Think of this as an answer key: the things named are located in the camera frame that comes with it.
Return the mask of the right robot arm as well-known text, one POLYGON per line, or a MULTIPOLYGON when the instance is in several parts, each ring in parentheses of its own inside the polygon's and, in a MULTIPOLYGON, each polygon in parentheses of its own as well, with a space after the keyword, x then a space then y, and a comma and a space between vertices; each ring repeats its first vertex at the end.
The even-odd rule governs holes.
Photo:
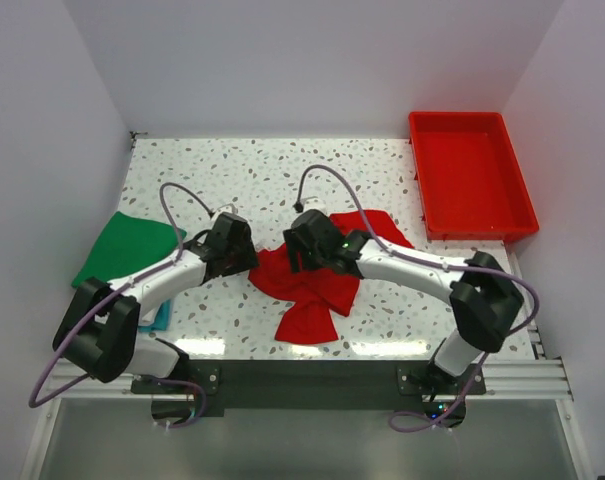
POLYGON ((387 281, 447 304, 455 328, 429 361, 427 379, 451 392, 481 355, 497 353, 523 306, 515 277, 485 252, 469 259, 438 257, 402 247, 374 232, 341 232, 327 215, 308 210, 284 231, 291 270, 329 269, 361 280, 387 281))

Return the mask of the red t shirt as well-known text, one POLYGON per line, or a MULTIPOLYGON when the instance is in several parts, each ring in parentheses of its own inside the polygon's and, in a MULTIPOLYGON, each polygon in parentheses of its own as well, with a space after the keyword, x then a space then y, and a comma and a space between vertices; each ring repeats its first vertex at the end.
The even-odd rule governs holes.
POLYGON ((259 266, 248 275, 262 293, 292 304, 282 315, 275 339, 297 345, 317 345, 338 339, 332 315, 347 317, 360 280, 329 269, 293 273, 287 247, 257 253, 259 266))

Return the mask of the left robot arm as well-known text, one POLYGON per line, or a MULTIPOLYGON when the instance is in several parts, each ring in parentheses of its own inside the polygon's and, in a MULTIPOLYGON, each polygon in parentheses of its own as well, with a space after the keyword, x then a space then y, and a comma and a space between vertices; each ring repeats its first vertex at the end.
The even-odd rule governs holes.
POLYGON ((84 281, 56 332, 54 351, 103 383, 129 373, 152 376, 165 391, 178 392, 189 380, 187 354, 166 341, 140 338, 142 321, 185 290, 257 265, 248 221, 223 211, 202 241, 191 240, 133 275, 84 281))

